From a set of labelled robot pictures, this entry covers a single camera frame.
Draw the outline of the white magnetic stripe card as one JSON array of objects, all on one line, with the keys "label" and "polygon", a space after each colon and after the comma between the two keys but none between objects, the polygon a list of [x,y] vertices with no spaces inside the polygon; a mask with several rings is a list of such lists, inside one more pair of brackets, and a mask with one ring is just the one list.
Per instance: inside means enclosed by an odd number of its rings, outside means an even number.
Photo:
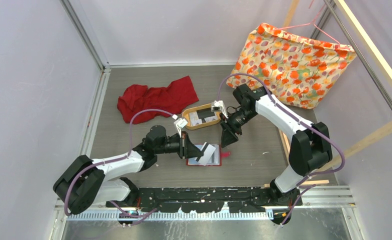
[{"label": "white magnetic stripe card", "polygon": [[201,148],[202,156],[196,158],[199,165],[206,166],[211,162],[212,157],[215,155],[216,148],[205,142]]}]

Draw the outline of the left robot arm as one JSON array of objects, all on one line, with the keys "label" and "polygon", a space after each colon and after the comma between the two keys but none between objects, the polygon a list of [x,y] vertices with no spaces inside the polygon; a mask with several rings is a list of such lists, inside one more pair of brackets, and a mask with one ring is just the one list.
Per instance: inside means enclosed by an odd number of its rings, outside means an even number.
[{"label": "left robot arm", "polygon": [[161,125],[154,125],[141,143],[129,152],[101,159],[78,156],[60,175],[53,191],[64,203],[67,216],[78,215],[96,203],[115,201],[132,207],[138,188],[125,177],[152,167],[160,154],[177,154],[180,159],[202,160],[208,143],[197,147],[186,131],[168,136]]}]

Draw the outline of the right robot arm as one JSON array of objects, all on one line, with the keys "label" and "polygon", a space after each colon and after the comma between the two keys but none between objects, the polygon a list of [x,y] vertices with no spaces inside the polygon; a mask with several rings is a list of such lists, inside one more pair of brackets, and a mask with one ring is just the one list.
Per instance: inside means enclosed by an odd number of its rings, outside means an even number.
[{"label": "right robot arm", "polygon": [[239,107],[233,113],[220,114],[220,145],[225,148],[236,143],[243,134],[242,126],[256,116],[266,118],[281,130],[290,142],[289,165],[270,182],[267,195],[275,205],[283,205],[298,183],[332,160],[332,146],[327,141],[330,135],[324,123],[300,117],[268,93],[263,87],[252,90],[246,84],[232,92]]}]

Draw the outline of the red card holder wallet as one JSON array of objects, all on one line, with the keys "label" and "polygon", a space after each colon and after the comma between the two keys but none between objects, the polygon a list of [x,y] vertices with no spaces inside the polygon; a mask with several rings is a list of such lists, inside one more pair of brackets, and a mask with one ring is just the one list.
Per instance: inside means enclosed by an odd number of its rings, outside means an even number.
[{"label": "red card holder wallet", "polygon": [[212,144],[211,147],[207,147],[204,153],[212,153],[211,157],[207,159],[202,157],[198,160],[197,157],[188,158],[186,160],[187,166],[203,166],[203,167],[220,167],[222,165],[222,159],[227,158],[231,155],[230,151],[222,152],[221,147],[218,144]]}]

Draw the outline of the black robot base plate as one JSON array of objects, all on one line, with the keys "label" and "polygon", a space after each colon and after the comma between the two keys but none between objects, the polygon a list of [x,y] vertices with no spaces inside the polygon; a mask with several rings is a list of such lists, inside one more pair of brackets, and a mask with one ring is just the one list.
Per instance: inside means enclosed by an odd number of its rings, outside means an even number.
[{"label": "black robot base plate", "polygon": [[228,207],[230,213],[260,213],[265,207],[289,209],[300,194],[298,189],[273,195],[269,188],[249,187],[141,187],[133,190],[121,208],[138,208],[161,213],[218,213]]}]

